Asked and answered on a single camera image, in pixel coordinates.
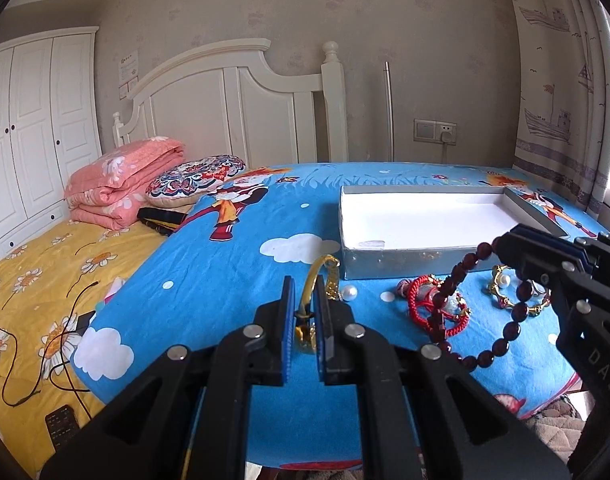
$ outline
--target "silver rod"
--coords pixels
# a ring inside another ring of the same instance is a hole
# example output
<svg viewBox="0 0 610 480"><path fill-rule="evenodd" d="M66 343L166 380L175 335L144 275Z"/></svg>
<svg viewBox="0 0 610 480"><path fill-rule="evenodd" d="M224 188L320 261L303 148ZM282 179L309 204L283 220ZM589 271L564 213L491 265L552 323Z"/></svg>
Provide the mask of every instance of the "silver rod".
<svg viewBox="0 0 610 480"><path fill-rule="evenodd" d="M383 73L385 75L385 100L387 107L387 138L389 139L389 158L390 162L394 161L394 111L391 106L391 79L389 78L389 62L386 61L383 65Z"/></svg>

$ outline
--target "pink blanket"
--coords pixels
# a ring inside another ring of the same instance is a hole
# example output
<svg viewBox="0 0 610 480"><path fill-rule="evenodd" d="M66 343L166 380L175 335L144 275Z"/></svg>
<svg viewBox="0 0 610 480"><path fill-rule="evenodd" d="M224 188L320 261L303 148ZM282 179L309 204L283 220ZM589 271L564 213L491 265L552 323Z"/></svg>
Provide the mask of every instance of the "pink blanket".
<svg viewBox="0 0 610 480"><path fill-rule="evenodd" d="M149 183L184 161L184 146L167 137L136 140L81 168L65 198L72 219L122 229L136 221Z"/></svg>

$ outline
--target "curtain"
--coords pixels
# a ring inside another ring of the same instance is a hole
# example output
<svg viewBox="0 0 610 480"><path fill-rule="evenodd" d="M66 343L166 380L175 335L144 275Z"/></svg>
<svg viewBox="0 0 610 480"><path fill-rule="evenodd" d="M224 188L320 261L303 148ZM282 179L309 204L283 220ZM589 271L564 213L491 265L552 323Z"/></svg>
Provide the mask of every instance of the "curtain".
<svg viewBox="0 0 610 480"><path fill-rule="evenodd" d="M610 184L610 17L598 0L512 0L521 52L514 167L594 218Z"/></svg>

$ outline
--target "open box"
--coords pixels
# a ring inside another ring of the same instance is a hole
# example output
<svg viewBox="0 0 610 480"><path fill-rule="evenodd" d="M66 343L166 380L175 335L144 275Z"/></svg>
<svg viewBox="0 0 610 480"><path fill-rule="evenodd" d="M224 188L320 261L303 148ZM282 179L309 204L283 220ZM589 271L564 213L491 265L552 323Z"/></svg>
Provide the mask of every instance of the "open box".
<svg viewBox="0 0 610 480"><path fill-rule="evenodd" d="M567 233L506 187L343 186L339 227L346 280L450 274L481 242L522 223ZM498 264L493 254L477 270Z"/></svg>

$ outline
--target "patterned cushion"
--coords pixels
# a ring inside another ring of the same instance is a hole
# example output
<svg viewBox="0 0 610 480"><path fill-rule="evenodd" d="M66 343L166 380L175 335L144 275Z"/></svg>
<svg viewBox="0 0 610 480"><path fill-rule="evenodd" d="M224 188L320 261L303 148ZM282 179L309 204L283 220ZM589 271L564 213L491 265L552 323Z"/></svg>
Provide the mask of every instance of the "patterned cushion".
<svg viewBox="0 0 610 480"><path fill-rule="evenodd" d="M193 204L201 195L243 170L245 162L235 155L215 155L185 162L165 171L149 184L147 201L157 207Z"/></svg>

